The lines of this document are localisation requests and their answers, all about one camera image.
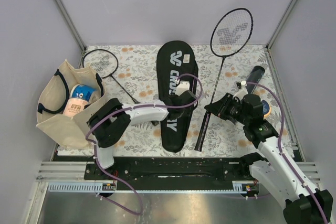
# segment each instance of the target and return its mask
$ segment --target white wall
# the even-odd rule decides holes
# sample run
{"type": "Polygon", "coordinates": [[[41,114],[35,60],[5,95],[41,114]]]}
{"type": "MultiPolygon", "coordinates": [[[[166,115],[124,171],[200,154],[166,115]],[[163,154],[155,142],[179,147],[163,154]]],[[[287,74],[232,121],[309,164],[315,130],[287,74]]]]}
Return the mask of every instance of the white wall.
{"type": "Polygon", "coordinates": [[[62,0],[87,45],[209,44],[217,21],[246,7],[255,18],[251,44],[266,44],[290,0],[62,0]]]}
{"type": "Polygon", "coordinates": [[[53,0],[0,0],[0,222],[20,223],[53,141],[35,128],[37,100],[80,50],[53,0]]]}
{"type": "Polygon", "coordinates": [[[335,0],[299,0],[271,49],[304,153],[334,199],[335,13],[335,0]]]}

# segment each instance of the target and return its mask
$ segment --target table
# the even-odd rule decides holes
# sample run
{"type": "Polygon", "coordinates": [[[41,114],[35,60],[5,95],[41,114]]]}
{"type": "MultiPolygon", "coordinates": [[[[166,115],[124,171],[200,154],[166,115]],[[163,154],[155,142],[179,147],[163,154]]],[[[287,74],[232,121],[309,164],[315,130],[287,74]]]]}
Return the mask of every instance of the table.
{"type": "MultiPolygon", "coordinates": [[[[150,122],[133,125],[123,134],[120,141],[114,145],[114,156],[136,157],[240,157],[255,152],[256,149],[244,135],[243,126],[230,126],[224,120],[212,116],[208,126],[202,152],[194,150],[199,129],[205,113],[204,106],[210,103],[217,73],[222,59],[211,53],[209,45],[191,46],[198,64],[198,76],[203,84],[204,95],[193,112],[190,128],[183,149],[178,153],[167,152],[161,145],[160,126],[150,122]]],[[[158,99],[156,79],[156,55],[159,45],[147,46],[89,46],[87,51],[103,48],[114,53],[119,59],[119,68],[114,77],[141,102],[158,99]]],[[[105,52],[93,52],[96,57],[102,57],[105,52]]],[[[260,65],[266,72],[260,81],[272,90],[275,86],[269,71],[268,61],[262,45],[247,45],[238,54],[225,60],[219,79],[214,101],[219,100],[226,92],[237,92],[236,82],[245,80],[252,68],[260,65]]],[[[132,100],[116,84],[112,78],[104,79],[108,97],[118,98],[121,102],[133,104],[132,100]]],[[[280,130],[280,109],[275,99],[266,90],[257,88],[255,94],[260,95],[271,105],[271,114],[267,120],[280,130]]],[[[293,156],[291,137],[285,128],[282,142],[293,156]]],[[[93,149],[72,150],[58,147],[59,156],[92,156],[93,149]]]]}

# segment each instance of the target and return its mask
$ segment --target metal floor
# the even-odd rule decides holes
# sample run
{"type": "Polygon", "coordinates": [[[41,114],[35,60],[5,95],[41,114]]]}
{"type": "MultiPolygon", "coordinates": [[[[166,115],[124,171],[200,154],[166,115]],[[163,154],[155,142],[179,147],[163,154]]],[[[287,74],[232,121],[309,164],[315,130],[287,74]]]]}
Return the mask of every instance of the metal floor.
{"type": "MultiPolygon", "coordinates": [[[[145,194],[144,214],[135,217],[94,194],[47,193],[40,214],[43,224],[286,224],[272,196],[245,201],[217,194],[145,194]]],[[[111,198],[136,209],[133,194],[111,198]]]]}

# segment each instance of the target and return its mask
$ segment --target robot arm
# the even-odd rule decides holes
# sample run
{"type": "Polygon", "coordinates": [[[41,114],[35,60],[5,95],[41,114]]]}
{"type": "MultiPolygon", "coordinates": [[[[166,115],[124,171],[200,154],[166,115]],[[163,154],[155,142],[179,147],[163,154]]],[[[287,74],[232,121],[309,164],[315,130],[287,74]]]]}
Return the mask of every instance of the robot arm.
{"type": "MultiPolygon", "coordinates": [[[[160,106],[183,106],[193,103],[196,100],[196,96],[189,90],[189,85],[185,83],[186,82],[181,81],[176,88],[175,95],[170,95],[164,99],[164,101],[157,100],[151,103],[137,104],[136,109],[118,113],[116,116],[101,123],[100,126],[92,132],[97,140],[99,163],[104,169],[114,164],[113,146],[119,141],[129,125],[149,121],[163,121],[165,119],[174,120],[182,116],[190,115],[192,110],[196,108],[195,106],[179,109],[167,109],[160,106]]],[[[90,118],[88,124],[90,128],[93,128],[112,112],[131,107],[132,105],[121,103],[117,98],[111,99],[90,118]]]]}
{"type": "Polygon", "coordinates": [[[240,171],[247,177],[257,179],[266,187],[282,207],[288,224],[323,224],[320,211],[307,186],[313,191],[327,220],[330,221],[332,196],[327,190],[319,191],[281,145],[281,151],[290,165],[286,162],[278,147],[277,131],[264,120],[260,97],[246,94],[242,101],[238,97],[227,93],[219,101],[207,105],[205,109],[221,119],[242,123],[248,140],[264,155],[265,158],[258,153],[243,156],[240,159],[240,171]],[[293,170],[303,178],[304,183],[299,181],[293,170]]]}

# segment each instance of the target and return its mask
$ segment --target racket handle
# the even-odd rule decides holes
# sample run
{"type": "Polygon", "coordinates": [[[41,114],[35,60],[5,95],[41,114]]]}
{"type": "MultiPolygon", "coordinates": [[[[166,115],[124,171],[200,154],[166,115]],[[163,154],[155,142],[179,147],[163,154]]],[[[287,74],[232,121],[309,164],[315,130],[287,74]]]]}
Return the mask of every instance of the racket handle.
{"type": "Polygon", "coordinates": [[[198,152],[202,151],[203,142],[204,142],[206,130],[208,129],[210,116],[211,116],[210,112],[208,112],[208,111],[205,112],[204,117],[203,117],[201,130],[199,131],[197,143],[196,143],[195,148],[194,148],[195,151],[198,151],[198,152]]]}

